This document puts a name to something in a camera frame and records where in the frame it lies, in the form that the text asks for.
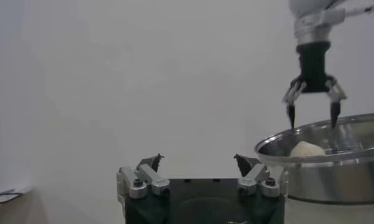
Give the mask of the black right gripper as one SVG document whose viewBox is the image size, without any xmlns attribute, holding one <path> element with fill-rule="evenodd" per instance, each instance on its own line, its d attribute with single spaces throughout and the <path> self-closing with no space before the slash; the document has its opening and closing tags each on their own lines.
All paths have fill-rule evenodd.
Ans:
<svg viewBox="0 0 374 224">
<path fill-rule="evenodd" d="M 301 73 L 294 79 L 286 91 L 283 102 L 291 125 L 295 127 L 295 101 L 301 93 L 326 93 L 330 98 L 331 127 L 335 128 L 341 113 L 341 101 L 347 98 L 338 81 L 325 72 L 325 53 L 330 48 L 329 41 L 300 44 L 299 54 Z"/>
</svg>

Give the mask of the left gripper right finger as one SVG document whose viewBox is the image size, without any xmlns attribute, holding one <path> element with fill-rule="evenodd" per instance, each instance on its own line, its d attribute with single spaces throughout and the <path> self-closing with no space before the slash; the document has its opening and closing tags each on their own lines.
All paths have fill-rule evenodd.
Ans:
<svg viewBox="0 0 374 224">
<path fill-rule="evenodd" d="M 257 158 L 235 154 L 241 177 L 237 180 L 240 195 L 255 195 L 257 191 L 265 197 L 276 198 L 288 195 L 288 171 L 284 167 L 267 167 Z"/>
</svg>

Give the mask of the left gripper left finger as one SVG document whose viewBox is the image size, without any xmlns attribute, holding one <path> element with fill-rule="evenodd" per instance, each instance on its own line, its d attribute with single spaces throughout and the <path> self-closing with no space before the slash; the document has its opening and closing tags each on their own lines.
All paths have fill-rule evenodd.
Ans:
<svg viewBox="0 0 374 224">
<path fill-rule="evenodd" d="M 157 197 L 167 197 L 171 193 L 171 181 L 158 174 L 161 154 L 142 159 L 133 169 L 120 167 L 116 173 L 116 187 L 119 196 L 134 200 L 146 198 L 151 192 Z"/>
</svg>

